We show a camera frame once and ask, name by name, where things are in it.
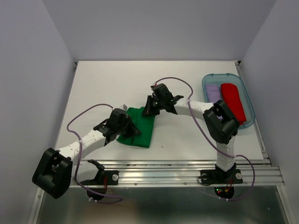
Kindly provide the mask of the green t shirt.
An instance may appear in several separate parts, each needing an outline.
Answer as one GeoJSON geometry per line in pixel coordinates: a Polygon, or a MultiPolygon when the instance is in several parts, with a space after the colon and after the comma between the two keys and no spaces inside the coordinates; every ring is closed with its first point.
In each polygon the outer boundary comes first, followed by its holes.
{"type": "Polygon", "coordinates": [[[131,117],[134,125],[141,132],[139,135],[130,138],[124,138],[120,135],[117,141],[127,146],[135,146],[142,148],[149,148],[152,133],[154,129],[155,116],[142,116],[144,107],[133,108],[129,107],[127,114],[131,117]]]}

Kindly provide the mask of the translucent blue plastic bin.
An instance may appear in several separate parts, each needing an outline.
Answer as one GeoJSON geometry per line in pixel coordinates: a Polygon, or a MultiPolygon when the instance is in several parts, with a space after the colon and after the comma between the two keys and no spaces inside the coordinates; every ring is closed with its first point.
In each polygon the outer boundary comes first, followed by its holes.
{"type": "Polygon", "coordinates": [[[203,94],[204,94],[204,99],[206,102],[207,101],[207,96],[206,96],[206,90],[205,90],[205,85],[206,84],[216,84],[219,87],[220,93],[221,93],[221,85],[223,83],[231,83],[237,86],[238,91],[239,91],[239,96],[242,102],[242,106],[245,112],[246,116],[246,121],[243,123],[243,125],[240,125],[239,129],[245,129],[250,127],[256,119],[254,109],[252,107],[251,100],[249,98],[249,95],[247,93],[246,87],[241,80],[241,78],[235,74],[231,73],[225,73],[225,74],[208,74],[203,77],[202,79],[202,88],[203,88],[203,94]]]}

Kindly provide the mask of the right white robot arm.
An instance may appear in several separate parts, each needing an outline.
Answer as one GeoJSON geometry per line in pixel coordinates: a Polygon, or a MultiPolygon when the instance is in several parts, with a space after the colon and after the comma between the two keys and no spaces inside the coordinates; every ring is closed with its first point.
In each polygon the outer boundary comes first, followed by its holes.
{"type": "Polygon", "coordinates": [[[194,121],[204,121],[216,142],[215,177],[220,182],[230,179],[236,169],[234,143],[240,123],[228,105],[222,100],[205,103],[181,95],[173,96],[165,84],[153,85],[151,89],[152,94],[147,97],[142,116],[157,116],[161,110],[165,110],[176,115],[190,116],[194,121]]]}

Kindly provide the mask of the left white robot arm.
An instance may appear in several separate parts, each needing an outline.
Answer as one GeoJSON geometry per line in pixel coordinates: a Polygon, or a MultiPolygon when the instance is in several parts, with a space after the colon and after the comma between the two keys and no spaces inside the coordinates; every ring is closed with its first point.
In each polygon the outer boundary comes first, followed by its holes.
{"type": "Polygon", "coordinates": [[[87,135],[79,137],[63,148],[48,148],[43,153],[33,174],[32,182],[53,198],[61,197],[75,180],[73,167],[91,152],[105,147],[117,136],[124,138],[140,135],[131,117],[123,109],[113,109],[110,117],[96,125],[87,135]]]}

